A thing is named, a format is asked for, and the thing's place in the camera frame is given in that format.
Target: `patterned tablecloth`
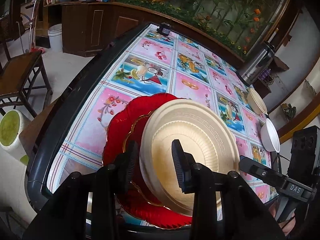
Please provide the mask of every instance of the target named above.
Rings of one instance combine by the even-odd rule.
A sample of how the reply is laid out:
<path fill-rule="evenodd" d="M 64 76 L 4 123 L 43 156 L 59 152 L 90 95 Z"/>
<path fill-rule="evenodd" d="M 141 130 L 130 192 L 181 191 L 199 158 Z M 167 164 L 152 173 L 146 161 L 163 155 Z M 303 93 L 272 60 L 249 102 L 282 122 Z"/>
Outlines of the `patterned tablecloth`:
<path fill-rule="evenodd" d="M 226 61 L 186 37 L 168 37 L 150 25 L 105 73 L 73 122 L 49 172 L 47 187 L 54 192 L 73 171 L 99 169 L 106 131 L 112 117 L 132 99 L 167 92 L 195 100 L 217 113 L 236 136 L 239 154 L 271 167 L 270 153 L 260 139 L 265 115 L 256 115 L 247 104 L 248 93 Z M 275 189 L 248 174 L 243 178 L 263 203 Z M 128 223 L 149 225 L 121 208 Z"/>

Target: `beige bowl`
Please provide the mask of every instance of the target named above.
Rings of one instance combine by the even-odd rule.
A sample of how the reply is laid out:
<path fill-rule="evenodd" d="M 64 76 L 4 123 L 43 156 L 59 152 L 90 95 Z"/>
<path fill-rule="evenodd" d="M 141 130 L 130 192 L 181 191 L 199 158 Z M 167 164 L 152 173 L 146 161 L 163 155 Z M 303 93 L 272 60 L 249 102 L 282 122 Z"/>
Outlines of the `beige bowl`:
<path fill-rule="evenodd" d="M 267 114 L 268 111 L 265 103 L 263 102 L 259 94 L 256 92 L 256 90 L 254 90 L 253 88 L 249 88 L 247 100 L 249 106 L 256 114 Z"/>
<path fill-rule="evenodd" d="M 142 135 L 140 170 L 150 191 L 165 207 L 192 216 L 194 194 L 179 188 L 171 143 L 179 139 L 185 152 L 212 171 L 238 171 L 239 153 L 233 134 L 209 108 L 188 99 L 165 103 L 149 118 Z M 217 207 L 221 205 L 217 194 Z"/>

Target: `human hand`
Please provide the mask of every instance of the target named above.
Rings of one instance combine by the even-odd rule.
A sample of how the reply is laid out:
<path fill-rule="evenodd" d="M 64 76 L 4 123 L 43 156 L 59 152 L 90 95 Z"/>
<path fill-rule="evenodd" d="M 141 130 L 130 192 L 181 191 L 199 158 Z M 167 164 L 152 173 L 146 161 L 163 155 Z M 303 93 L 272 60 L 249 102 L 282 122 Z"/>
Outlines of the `human hand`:
<path fill-rule="evenodd" d="M 269 211 L 270 211 L 270 213 L 271 213 L 271 215 L 272 215 L 273 217 L 276 216 L 276 203 L 273 203 L 273 204 L 270 206 Z M 284 221 L 284 222 L 279 223 L 279 226 L 280 226 L 280 228 L 282 228 L 282 231 L 284 232 L 284 235 L 285 235 L 285 236 L 287 236 L 287 235 L 291 232 L 291 230 L 294 228 L 294 226 L 295 226 L 295 224 L 296 224 L 296 219 L 293 218 L 293 219 L 283 228 L 283 226 L 284 226 L 287 222 L 288 222 L 288 221 Z"/>

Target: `chair seat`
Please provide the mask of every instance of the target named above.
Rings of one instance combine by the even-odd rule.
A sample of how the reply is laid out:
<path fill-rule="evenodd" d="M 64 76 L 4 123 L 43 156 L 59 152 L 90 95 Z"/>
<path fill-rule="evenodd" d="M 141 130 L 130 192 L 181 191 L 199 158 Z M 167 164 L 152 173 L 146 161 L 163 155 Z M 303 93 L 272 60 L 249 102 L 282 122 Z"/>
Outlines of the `chair seat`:
<path fill-rule="evenodd" d="M 0 75 L 0 96 L 17 94 L 21 91 L 39 57 L 41 51 L 11 58 Z"/>

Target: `red plate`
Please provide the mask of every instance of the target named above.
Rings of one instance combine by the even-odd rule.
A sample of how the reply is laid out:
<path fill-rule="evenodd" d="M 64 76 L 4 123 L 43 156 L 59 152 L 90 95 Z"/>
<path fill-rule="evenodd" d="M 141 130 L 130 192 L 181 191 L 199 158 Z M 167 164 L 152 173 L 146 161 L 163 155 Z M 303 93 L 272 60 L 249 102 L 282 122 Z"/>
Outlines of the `red plate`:
<path fill-rule="evenodd" d="M 103 151 L 104 165 L 112 163 L 116 156 L 123 152 L 123 144 L 127 139 L 137 141 L 140 148 L 142 132 L 151 113 L 174 99 L 177 97 L 167 93 L 138 97 L 133 99 L 123 111 L 116 114 L 108 126 L 107 144 Z M 160 206 L 160 201 L 149 191 L 143 181 L 139 162 L 135 166 L 132 182 L 135 188 L 130 189 L 126 194 L 117 195 L 119 204 L 127 213 L 165 229 L 191 224 L 191 217 Z"/>

